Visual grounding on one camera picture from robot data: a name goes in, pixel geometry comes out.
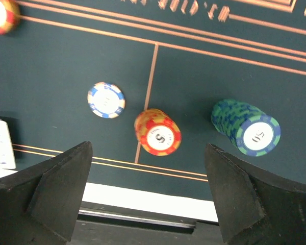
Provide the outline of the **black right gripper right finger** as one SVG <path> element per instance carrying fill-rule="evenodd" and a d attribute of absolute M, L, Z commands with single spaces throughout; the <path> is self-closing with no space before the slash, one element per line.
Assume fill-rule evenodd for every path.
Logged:
<path fill-rule="evenodd" d="M 306 244 L 306 184 L 207 144 L 205 166 L 226 244 Z"/>

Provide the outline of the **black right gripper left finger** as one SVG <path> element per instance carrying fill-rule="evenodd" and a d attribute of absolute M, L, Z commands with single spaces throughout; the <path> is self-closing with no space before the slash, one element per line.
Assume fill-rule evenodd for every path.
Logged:
<path fill-rule="evenodd" d="M 92 156 L 91 142 L 84 141 L 0 178 L 0 244 L 67 244 Z"/>

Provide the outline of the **green blue chip stack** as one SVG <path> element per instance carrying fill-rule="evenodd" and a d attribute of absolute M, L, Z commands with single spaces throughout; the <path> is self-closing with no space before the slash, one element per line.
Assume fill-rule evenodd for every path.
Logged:
<path fill-rule="evenodd" d="M 280 141 L 278 121 L 251 104 L 234 99 L 217 102 L 211 121 L 243 154 L 259 157 L 272 151 Z"/>

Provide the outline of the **orange red chip stack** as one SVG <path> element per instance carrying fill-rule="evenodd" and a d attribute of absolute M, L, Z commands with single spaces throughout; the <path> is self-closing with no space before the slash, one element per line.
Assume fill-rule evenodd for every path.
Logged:
<path fill-rule="evenodd" d="M 182 135 L 179 127 L 159 109 L 142 111 L 135 119 L 134 128 L 137 140 L 152 155 L 170 155 L 181 144 Z"/>

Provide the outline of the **white blue chip stack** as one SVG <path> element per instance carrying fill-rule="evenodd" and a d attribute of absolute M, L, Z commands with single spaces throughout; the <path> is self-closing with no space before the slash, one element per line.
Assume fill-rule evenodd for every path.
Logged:
<path fill-rule="evenodd" d="M 87 95 L 91 111 L 101 118 L 116 118 L 125 109 L 125 96 L 114 84 L 99 82 L 93 85 Z"/>

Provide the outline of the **orange red poker chip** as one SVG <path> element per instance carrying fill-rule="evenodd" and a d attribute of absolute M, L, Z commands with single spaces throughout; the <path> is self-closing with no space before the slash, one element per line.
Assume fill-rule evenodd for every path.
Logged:
<path fill-rule="evenodd" d="M 16 1 L 0 0 L 0 35 L 13 30 L 20 21 L 20 10 Z"/>

